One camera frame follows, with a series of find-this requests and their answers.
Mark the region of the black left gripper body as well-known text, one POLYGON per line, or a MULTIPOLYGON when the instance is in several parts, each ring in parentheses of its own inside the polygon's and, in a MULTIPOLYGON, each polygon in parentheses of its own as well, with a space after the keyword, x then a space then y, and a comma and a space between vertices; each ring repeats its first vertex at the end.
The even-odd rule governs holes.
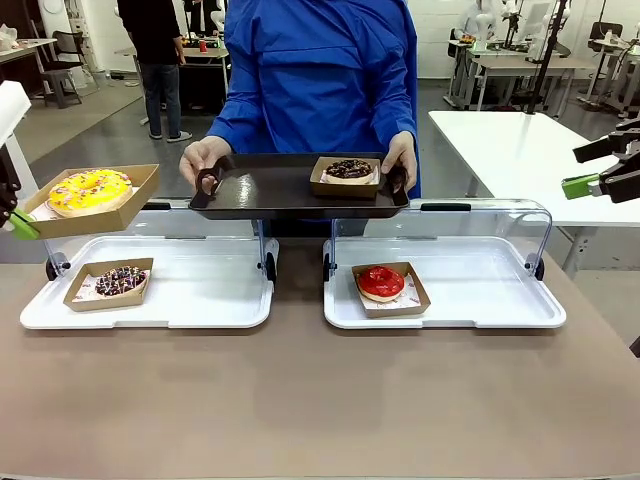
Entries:
POLYGON ((21 183, 7 149, 1 150, 0 162, 0 218, 9 220, 18 206, 17 192, 21 183))

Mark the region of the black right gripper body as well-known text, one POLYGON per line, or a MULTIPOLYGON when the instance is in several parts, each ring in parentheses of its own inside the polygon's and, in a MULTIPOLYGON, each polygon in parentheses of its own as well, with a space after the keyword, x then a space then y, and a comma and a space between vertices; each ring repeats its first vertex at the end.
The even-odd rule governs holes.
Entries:
POLYGON ((599 176, 601 192, 613 203, 639 198, 639 119, 626 120, 603 137, 605 154, 618 162, 599 176))

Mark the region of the person's left hand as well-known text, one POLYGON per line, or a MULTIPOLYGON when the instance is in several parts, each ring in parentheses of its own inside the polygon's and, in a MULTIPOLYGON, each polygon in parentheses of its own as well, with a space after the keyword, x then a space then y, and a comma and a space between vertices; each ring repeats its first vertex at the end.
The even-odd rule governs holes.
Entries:
POLYGON ((409 192, 416 185, 418 179, 415 140, 410 131, 401 131, 391 138, 387 155, 381 164, 381 172, 388 174, 395 166, 405 170, 404 190, 409 192))

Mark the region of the person's right hand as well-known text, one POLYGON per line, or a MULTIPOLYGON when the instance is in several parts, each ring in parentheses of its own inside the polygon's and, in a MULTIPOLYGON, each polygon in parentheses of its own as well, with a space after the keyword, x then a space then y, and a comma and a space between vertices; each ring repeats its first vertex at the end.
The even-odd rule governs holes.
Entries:
POLYGON ((216 162, 232 153, 228 142, 218 136, 207 136, 187 146, 180 158, 179 171, 196 190, 196 180, 201 170, 212 168, 216 162))

